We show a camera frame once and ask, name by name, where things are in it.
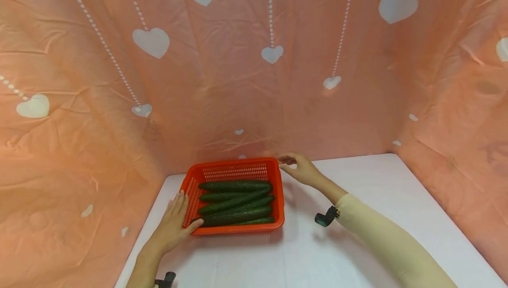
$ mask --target white tabletop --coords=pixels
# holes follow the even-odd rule
[[[315,161],[327,177],[413,235],[459,288],[507,286],[417,178],[394,154]],[[167,177],[116,288],[124,288],[141,247],[185,175]],[[337,222],[314,215],[330,203],[283,172],[285,224],[270,234],[192,238],[167,254],[157,278],[177,274],[178,288],[398,287],[380,263]]]

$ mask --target dotted line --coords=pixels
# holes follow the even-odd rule
[[[83,1],[82,0],[77,0],[77,2],[80,5],[80,7],[83,10],[83,12],[85,13],[86,17],[88,18],[88,21],[90,21],[91,26],[93,27],[93,29],[97,33],[97,36],[98,36],[99,40],[104,45],[104,49],[106,50],[107,54],[111,58],[111,61],[113,61],[113,64],[115,65],[115,67],[116,67],[116,69],[118,71],[118,74],[120,74],[120,77],[123,80],[123,83],[127,87],[127,90],[131,93],[131,96],[134,99],[134,101],[136,102],[136,104],[138,105],[138,107],[141,107],[141,104],[139,103],[138,98],[134,94],[131,86],[128,84],[127,79],[123,75],[123,71],[121,70],[120,66],[118,65],[118,63],[116,61],[116,58],[113,56],[113,54],[111,54],[111,50],[109,49],[108,45],[106,44],[106,41],[104,41],[104,38],[103,38],[101,32],[99,31],[99,29],[97,28],[97,25],[93,21],[92,16],[90,15],[90,13],[88,13],[88,10],[86,9],[85,5],[83,4]]]
[[[136,7],[136,11],[138,12],[138,16],[141,20],[141,24],[143,24],[143,27],[146,31],[148,31],[148,27],[146,26],[146,23],[145,23],[145,18],[143,18],[143,14],[141,13],[141,11],[139,10],[139,7],[138,7],[138,2],[136,0],[132,0],[133,3],[134,3],[134,7]]]
[[[14,85],[10,84],[8,80],[5,79],[2,75],[0,75],[0,81],[2,81],[3,84],[7,85],[14,93],[16,93],[19,97],[22,97],[25,101],[29,100],[28,97],[25,96],[22,92],[20,92]]]
[[[337,71],[337,65],[339,64],[340,53],[342,51],[342,42],[344,41],[344,36],[346,33],[347,15],[349,13],[350,5],[351,0],[347,0],[346,11],[344,13],[344,21],[342,23],[342,33],[340,34],[339,49],[337,51],[337,57],[335,58],[335,65],[333,66],[332,77],[335,76],[335,72]]]
[[[273,48],[274,46],[274,41],[273,41],[273,5],[272,5],[272,0],[268,0],[268,21],[270,22],[270,43],[271,43],[271,47]]]

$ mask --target left hand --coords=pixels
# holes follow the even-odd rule
[[[203,219],[198,219],[189,225],[188,228],[182,228],[188,204],[188,196],[183,191],[178,192],[176,197],[169,201],[161,223],[147,242],[152,252],[162,257],[177,247],[203,224]]]

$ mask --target arm sleeve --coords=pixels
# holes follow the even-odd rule
[[[335,207],[339,223],[372,250],[402,287],[457,288],[418,241],[354,195],[345,195]]]

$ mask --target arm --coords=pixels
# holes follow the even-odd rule
[[[203,220],[198,219],[188,228],[182,228],[187,207],[187,195],[183,191],[178,192],[169,202],[161,223],[139,252],[126,288],[153,288],[162,256],[172,251],[203,224]]]
[[[324,177],[300,154],[279,157],[281,169],[319,190],[340,212],[339,223],[356,234],[405,288],[456,288],[432,256],[408,232]],[[288,165],[297,164],[297,168]]]

